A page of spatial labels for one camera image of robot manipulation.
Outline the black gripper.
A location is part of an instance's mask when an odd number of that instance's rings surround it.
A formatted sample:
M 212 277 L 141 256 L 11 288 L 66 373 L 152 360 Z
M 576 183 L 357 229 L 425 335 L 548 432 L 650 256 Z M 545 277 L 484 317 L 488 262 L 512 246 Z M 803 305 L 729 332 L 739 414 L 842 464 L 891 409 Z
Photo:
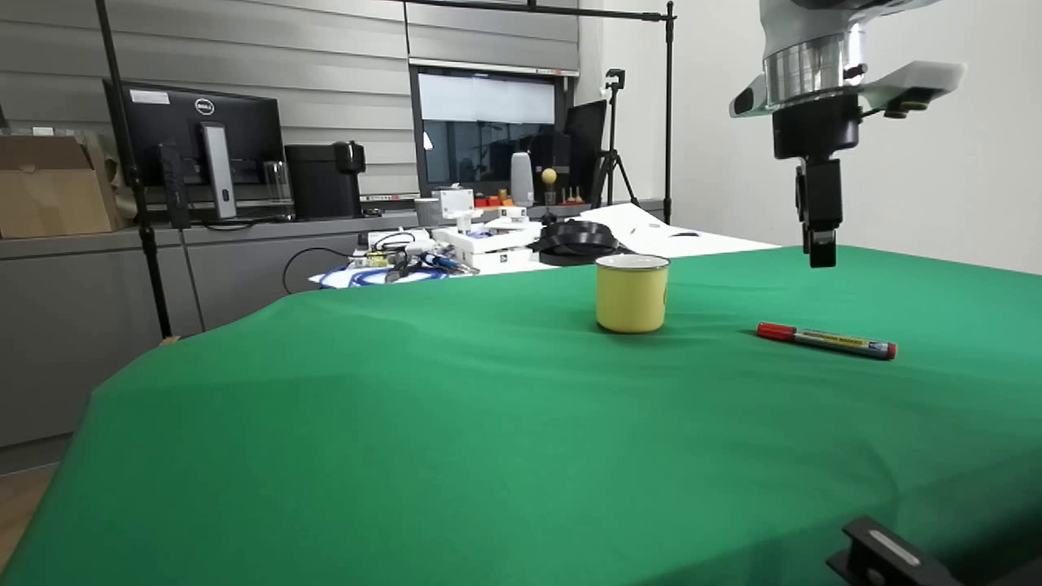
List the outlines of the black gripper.
M 841 161 L 860 145 L 860 108 L 848 94 L 803 100 L 770 114 L 776 158 L 799 164 L 799 220 L 812 268 L 835 268 Z

